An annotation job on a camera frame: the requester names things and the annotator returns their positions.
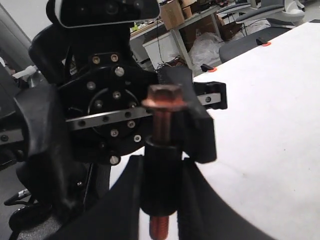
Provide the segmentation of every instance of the bolt head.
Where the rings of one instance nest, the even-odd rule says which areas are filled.
[[[94,64],[99,64],[99,63],[100,63],[100,57],[94,56],[94,57],[92,58],[92,62],[93,62]]]
[[[128,128],[133,129],[136,126],[135,121],[128,121],[127,123]]]
[[[205,102],[206,102],[206,103],[210,103],[210,102],[211,102],[211,97],[207,96],[207,97],[205,98]]]
[[[94,107],[96,109],[101,109],[103,107],[104,103],[101,100],[97,100],[94,102]]]
[[[115,91],[112,96],[114,99],[118,100],[121,98],[121,93],[119,91]]]
[[[107,146],[107,145],[106,145],[105,142],[100,142],[100,143],[99,143],[99,148],[100,148],[100,149],[105,149],[106,146]]]
[[[112,62],[116,63],[116,62],[118,62],[118,60],[119,60],[119,57],[118,57],[117,54],[112,54],[111,55],[111,61]]]
[[[125,70],[123,67],[118,66],[115,70],[114,70],[115,75],[117,75],[118,77],[122,77],[123,75],[125,75]]]
[[[178,85],[151,85],[143,106],[151,109],[179,111],[186,106],[182,89]]]
[[[137,104],[133,101],[129,103],[129,107],[132,109],[134,109],[136,106],[137,106]]]
[[[119,131],[117,129],[112,129],[110,135],[115,138],[119,135]]]
[[[120,159],[117,156],[111,156],[110,157],[110,164],[111,165],[117,165],[118,163],[120,163]]]
[[[89,81],[87,84],[86,84],[86,88],[88,90],[95,90],[96,89],[96,84],[93,82],[93,81]]]
[[[2,142],[8,142],[8,141],[9,141],[9,137],[8,137],[7,135],[2,135],[2,136],[0,137],[0,140],[1,140]]]
[[[142,140],[142,137],[140,135],[135,135],[133,140],[136,142],[136,143],[140,143],[141,140]]]

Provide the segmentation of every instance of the metal screw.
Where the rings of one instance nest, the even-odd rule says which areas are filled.
[[[93,82],[93,81],[89,81],[87,84],[86,84],[86,88],[89,89],[89,90],[95,90],[96,89],[96,84]]]
[[[120,162],[119,157],[117,157],[117,156],[111,156],[111,157],[110,157],[110,163],[111,163],[112,165],[117,165],[119,162]]]
[[[103,105],[104,105],[104,102],[101,101],[101,100],[97,100],[97,101],[94,102],[94,107],[96,109],[101,109]]]
[[[100,144],[99,144],[99,148],[100,149],[104,149],[104,148],[106,148],[106,143],[105,142],[100,142]]]
[[[142,105],[153,110],[152,140],[166,145],[170,142],[172,112],[180,111],[186,106],[182,89],[177,85],[152,85]]]
[[[134,109],[137,106],[137,104],[134,101],[132,101],[129,103],[129,106],[130,108]]]
[[[112,96],[114,99],[118,100],[121,98],[121,93],[119,91],[115,91]]]
[[[142,137],[140,135],[135,135],[133,140],[136,142],[136,143],[140,143],[141,142],[141,139]]]
[[[112,129],[110,132],[112,137],[117,137],[119,135],[119,131],[117,129]]]
[[[117,75],[118,77],[122,77],[123,75],[125,75],[125,70],[123,67],[118,66],[115,70],[114,70],[115,75]]]
[[[152,141],[159,145],[167,145],[171,141],[172,112],[180,111],[186,103],[182,89],[176,85],[152,85],[147,99],[142,105],[153,110]],[[164,240],[168,236],[169,216],[150,216],[149,233],[153,240]]]
[[[100,57],[94,56],[94,57],[92,58],[92,62],[93,62],[94,64],[99,64],[99,63],[100,63]]]
[[[7,135],[2,135],[0,137],[0,139],[1,139],[2,142],[8,142],[9,141],[9,137]]]
[[[119,57],[118,57],[117,54],[112,54],[111,55],[111,61],[112,62],[116,63],[116,62],[118,62],[118,60],[119,60]]]
[[[133,129],[136,126],[136,123],[135,121],[128,121],[127,125],[128,125],[128,128]]]

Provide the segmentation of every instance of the white table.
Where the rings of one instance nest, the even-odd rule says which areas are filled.
[[[225,202],[267,234],[319,240],[320,23],[271,42],[195,78],[225,82],[228,96],[228,109],[211,112],[218,159],[199,168]],[[127,160],[112,169],[112,182]],[[168,240],[178,239],[175,218]],[[150,239],[148,220],[141,212],[141,240]]]

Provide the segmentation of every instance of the floor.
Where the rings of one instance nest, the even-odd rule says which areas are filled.
[[[320,0],[309,0],[303,4],[306,8],[305,21],[320,19]],[[8,220],[10,215],[19,208],[19,206],[4,206],[3,202],[24,189],[18,181],[15,168],[12,166],[0,172],[0,240],[9,239],[11,230],[8,226]]]
[[[25,189],[16,176],[16,165],[0,172],[0,240],[8,240],[11,230],[8,225],[11,214],[19,206],[4,206],[3,202]]]

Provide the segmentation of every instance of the gray chair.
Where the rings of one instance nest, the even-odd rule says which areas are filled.
[[[271,27],[223,45],[219,49],[222,63],[257,47],[257,38],[270,41],[288,32],[291,29],[290,26],[302,24],[305,16],[305,13],[298,8],[296,0],[261,0],[260,8],[252,8],[250,3],[240,3],[225,7],[217,12],[218,15],[234,13],[243,13],[235,20],[236,23],[242,24],[248,21],[267,19]]]

